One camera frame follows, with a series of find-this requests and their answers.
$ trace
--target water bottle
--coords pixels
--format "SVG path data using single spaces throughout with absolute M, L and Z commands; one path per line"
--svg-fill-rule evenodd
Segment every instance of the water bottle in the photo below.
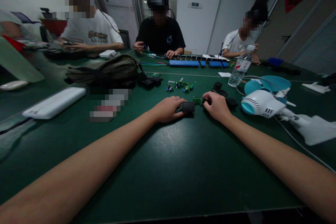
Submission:
M 231 73 L 228 85 L 236 87 L 240 83 L 241 79 L 245 76 L 249 66 L 253 60 L 253 51 L 256 47 L 254 45 L 248 45 L 245 52 L 237 59 L 237 63 L 234 70 Z

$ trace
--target sleeve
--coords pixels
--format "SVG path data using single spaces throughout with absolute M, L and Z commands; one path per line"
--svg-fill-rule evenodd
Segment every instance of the sleeve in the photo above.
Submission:
M 119 43 L 123 44 L 124 42 L 123 42 L 120 34 L 115 31 L 115 30 L 119 31 L 118 27 L 117 27 L 117 24 L 115 23 L 115 21 L 113 20 L 113 18 L 111 18 L 110 16 L 109 16 L 109 20 L 111 21 L 111 24 L 109 23 L 108 26 L 110 27 L 110 34 L 112 36 L 112 38 L 111 38 L 112 39 L 112 43 L 119 42 Z
M 68 19 L 68 24 L 64 29 L 64 32 L 61 34 L 61 37 L 69 40 L 70 42 L 72 41 L 72 38 L 78 37 L 77 26 L 74 19 Z
M 135 42 L 142 41 L 145 44 L 148 44 L 148 41 L 147 41 L 146 38 L 147 38 L 147 36 L 146 36 L 146 24 L 145 24 L 145 20 L 144 20 L 140 25 L 139 33 L 138 33 L 138 36 L 137 36 Z
M 177 46 L 176 49 L 186 47 L 186 45 L 184 43 L 182 31 L 180 29 L 180 26 L 179 26 L 178 22 L 176 22 L 176 46 Z
M 233 33 L 229 33 L 226 38 L 224 39 L 224 43 L 223 43 L 223 49 L 230 49 L 231 45 L 229 45 L 229 43 L 233 40 L 235 36 L 233 35 Z

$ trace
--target wall outlet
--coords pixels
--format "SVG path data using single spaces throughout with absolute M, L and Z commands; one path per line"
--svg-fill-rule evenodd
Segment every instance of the wall outlet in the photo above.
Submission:
M 188 7 L 189 8 L 195 8 L 195 9 L 203 9 L 203 4 L 202 3 L 197 3 L 197 2 L 189 2 Z

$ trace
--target computer mouse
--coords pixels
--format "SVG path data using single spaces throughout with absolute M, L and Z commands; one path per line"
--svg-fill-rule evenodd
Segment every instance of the computer mouse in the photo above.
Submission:
M 13 90 L 16 90 L 16 89 L 23 88 L 27 85 L 28 85 L 27 81 L 17 80 L 17 81 L 13 81 L 13 82 L 3 84 L 2 86 L 0 86 L 0 89 L 6 90 L 6 91 L 13 91 Z

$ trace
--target white paper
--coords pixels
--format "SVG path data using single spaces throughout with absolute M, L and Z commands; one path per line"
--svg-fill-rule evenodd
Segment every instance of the white paper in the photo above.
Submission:
M 259 82 L 260 84 L 262 84 L 261 81 L 260 81 L 260 79 L 251 79 L 251 81 L 254 81 L 254 80 L 257 81 L 257 82 Z
M 230 73 L 223 73 L 223 72 L 218 72 L 220 76 L 222 77 L 230 77 L 231 74 Z

